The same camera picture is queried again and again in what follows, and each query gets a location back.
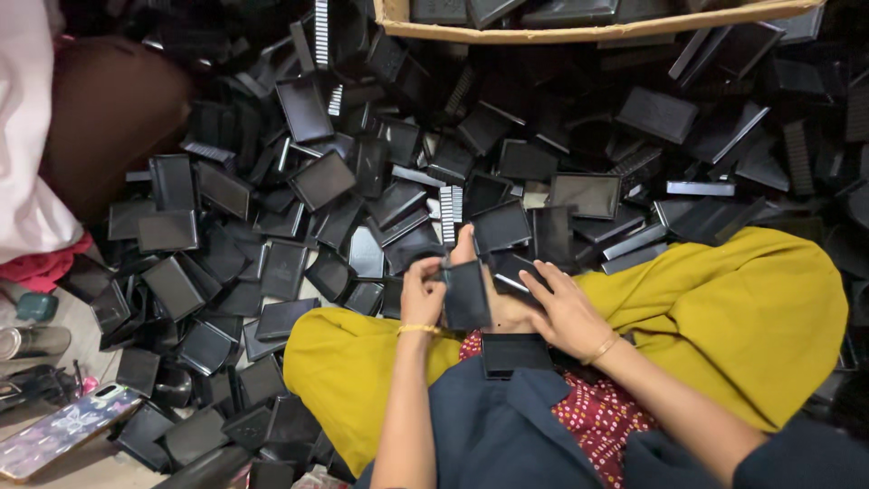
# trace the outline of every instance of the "cardboard box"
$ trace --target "cardboard box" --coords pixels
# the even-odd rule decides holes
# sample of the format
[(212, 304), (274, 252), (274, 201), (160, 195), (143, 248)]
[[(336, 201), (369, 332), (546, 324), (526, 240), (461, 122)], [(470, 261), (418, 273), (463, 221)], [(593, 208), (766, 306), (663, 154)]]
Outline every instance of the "cardboard box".
[(377, 23), (392, 36), (468, 44), (556, 44), (603, 41), (696, 30), (730, 23), (794, 17), (825, 0), (742, 0), (739, 7), (604, 27), (546, 30), (476, 30), (410, 22), (412, 0), (374, 0)]

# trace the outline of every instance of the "pink cloth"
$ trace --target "pink cloth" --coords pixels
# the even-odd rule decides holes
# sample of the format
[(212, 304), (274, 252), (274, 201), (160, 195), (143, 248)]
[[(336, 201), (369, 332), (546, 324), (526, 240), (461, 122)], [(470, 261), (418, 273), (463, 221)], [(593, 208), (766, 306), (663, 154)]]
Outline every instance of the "pink cloth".
[(24, 255), (0, 265), (0, 278), (20, 284), (34, 292), (55, 290), (55, 281), (72, 267), (76, 254), (84, 253), (94, 244), (94, 238), (85, 232), (84, 236), (69, 248), (51, 253)]

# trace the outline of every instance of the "brown fabric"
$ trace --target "brown fabric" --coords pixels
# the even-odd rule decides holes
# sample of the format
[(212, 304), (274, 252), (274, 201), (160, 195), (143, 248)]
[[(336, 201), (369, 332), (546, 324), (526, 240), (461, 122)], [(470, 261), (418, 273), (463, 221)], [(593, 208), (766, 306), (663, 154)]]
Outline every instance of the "brown fabric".
[(52, 92), (40, 175), (77, 218), (95, 222), (122, 189), (124, 173), (184, 126), (193, 84), (141, 44), (93, 37), (56, 53)]

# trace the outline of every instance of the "red polka dot fabric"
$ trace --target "red polka dot fabric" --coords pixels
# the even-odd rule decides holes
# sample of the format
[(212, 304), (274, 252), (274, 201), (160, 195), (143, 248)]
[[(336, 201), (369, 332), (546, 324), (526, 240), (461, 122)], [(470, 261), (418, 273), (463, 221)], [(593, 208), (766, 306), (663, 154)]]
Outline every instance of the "red polka dot fabric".
[[(479, 330), (470, 333), (461, 344), (459, 360), (479, 355), (481, 342)], [(627, 435), (657, 428), (655, 420), (609, 378), (590, 385), (566, 373), (564, 381), (571, 391), (552, 406), (552, 414), (574, 435), (604, 484), (622, 489), (621, 465)]]

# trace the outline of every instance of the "white fabric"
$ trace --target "white fabric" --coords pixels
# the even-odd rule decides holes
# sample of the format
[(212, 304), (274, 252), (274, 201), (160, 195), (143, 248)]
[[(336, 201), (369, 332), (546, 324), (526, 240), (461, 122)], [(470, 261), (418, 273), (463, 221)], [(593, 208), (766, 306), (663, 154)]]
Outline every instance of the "white fabric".
[(36, 174), (54, 51), (43, 2), (0, 0), (0, 264), (75, 243), (81, 225)]

